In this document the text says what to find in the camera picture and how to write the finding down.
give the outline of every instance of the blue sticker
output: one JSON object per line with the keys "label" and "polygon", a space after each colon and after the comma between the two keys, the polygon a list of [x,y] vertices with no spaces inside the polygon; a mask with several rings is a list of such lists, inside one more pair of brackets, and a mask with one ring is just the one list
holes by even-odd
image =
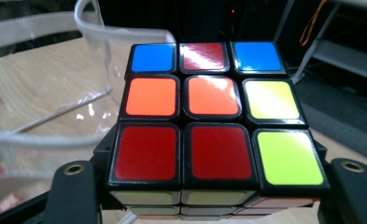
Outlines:
{"label": "blue sticker", "polygon": [[270,42],[236,43],[238,69],[246,71],[279,71],[282,69],[275,46]]}
{"label": "blue sticker", "polygon": [[138,45],[134,49],[132,70],[134,72],[168,72],[174,65],[172,44]]}

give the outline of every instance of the rubik's cube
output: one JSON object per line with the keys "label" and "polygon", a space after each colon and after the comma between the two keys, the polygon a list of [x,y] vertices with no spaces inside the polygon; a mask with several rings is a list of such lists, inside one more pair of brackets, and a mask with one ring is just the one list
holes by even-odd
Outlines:
{"label": "rubik's cube", "polygon": [[272,42],[133,45],[110,193],[147,219],[257,218],[330,188]]}

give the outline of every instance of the plastic sheet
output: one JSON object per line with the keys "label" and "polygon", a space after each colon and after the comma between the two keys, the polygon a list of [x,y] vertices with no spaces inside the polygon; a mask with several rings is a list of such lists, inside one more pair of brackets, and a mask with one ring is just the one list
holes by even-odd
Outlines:
{"label": "plastic sheet", "polygon": [[91,157],[117,121],[131,45],[175,39],[104,26],[92,0],[0,1],[0,11],[2,212],[48,190],[61,165]]}

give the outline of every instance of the white shelf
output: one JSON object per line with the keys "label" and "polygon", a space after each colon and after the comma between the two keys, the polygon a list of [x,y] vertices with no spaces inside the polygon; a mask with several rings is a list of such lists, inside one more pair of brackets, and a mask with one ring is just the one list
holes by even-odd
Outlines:
{"label": "white shelf", "polygon": [[320,40],[313,57],[346,71],[367,77],[367,53],[365,52],[331,41]]}

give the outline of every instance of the floor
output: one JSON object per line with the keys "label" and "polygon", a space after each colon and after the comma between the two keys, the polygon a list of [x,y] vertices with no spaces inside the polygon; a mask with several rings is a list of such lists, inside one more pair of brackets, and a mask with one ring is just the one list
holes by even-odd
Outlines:
{"label": "floor", "polygon": [[295,89],[310,127],[367,157],[367,79],[321,64]]}

